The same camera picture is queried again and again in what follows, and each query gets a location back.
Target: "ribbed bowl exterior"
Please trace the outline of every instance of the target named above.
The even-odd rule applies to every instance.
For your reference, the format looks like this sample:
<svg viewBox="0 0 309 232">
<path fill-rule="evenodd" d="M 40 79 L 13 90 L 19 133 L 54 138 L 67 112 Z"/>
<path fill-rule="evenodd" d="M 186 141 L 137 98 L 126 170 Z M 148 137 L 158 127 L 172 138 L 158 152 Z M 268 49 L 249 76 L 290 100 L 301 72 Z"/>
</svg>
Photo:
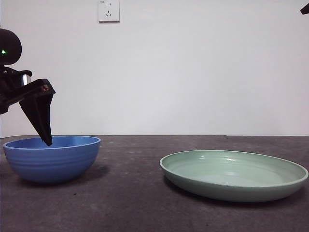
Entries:
<svg viewBox="0 0 309 232">
<path fill-rule="evenodd" d="M 55 136 L 46 146 L 40 138 L 3 145 L 11 168 L 23 179 L 60 183 L 84 173 L 96 160 L 100 139 L 90 136 Z"/>
</svg>

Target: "gray table surface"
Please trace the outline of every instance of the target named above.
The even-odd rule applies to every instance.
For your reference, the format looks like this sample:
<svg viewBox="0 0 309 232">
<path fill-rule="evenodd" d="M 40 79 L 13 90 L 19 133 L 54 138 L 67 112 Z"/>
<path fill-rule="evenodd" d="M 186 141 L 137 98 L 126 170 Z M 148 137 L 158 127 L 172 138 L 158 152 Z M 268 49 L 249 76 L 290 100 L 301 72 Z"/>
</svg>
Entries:
<svg viewBox="0 0 309 232">
<path fill-rule="evenodd" d="M 5 142 L 28 138 L 17 136 Z M 1 146 L 2 232 L 308 232 L 309 181 L 266 203 L 231 203 L 186 192 L 163 175 L 165 155 L 237 150 L 309 168 L 306 136 L 99 136 L 96 162 L 70 182 L 42 186 L 19 178 Z"/>
</svg>

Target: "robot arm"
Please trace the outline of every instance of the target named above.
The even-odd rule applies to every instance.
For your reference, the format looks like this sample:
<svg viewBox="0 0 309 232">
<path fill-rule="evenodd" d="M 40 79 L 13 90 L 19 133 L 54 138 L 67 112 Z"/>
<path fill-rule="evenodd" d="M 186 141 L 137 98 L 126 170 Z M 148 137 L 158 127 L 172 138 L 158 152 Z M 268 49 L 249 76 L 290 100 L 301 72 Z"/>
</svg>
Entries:
<svg viewBox="0 0 309 232">
<path fill-rule="evenodd" d="M 31 82 L 32 72 L 16 71 L 4 65 L 16 63 L 21 56 L 21 42 L 11 31 L 0 29 L 0 114 L 19 102 L 27 118 L 47 144 L 52 144 L 50 104 L 56 93 L 47 79 Z"/>
</svg>

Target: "wall socket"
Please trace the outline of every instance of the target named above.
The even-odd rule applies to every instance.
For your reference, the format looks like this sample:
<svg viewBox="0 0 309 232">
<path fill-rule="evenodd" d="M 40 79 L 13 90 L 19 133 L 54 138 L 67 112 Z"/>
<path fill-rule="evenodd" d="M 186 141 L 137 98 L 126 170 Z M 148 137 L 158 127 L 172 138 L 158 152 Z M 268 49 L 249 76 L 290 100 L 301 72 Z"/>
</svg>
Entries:
<svg viewBox="0 0 309 232">
<path fill-rule="evenodd" d="M 99 23 L 119 23 L 120 6 L 119 0 L 101 0 L 98 3 Z"/>
</svg>

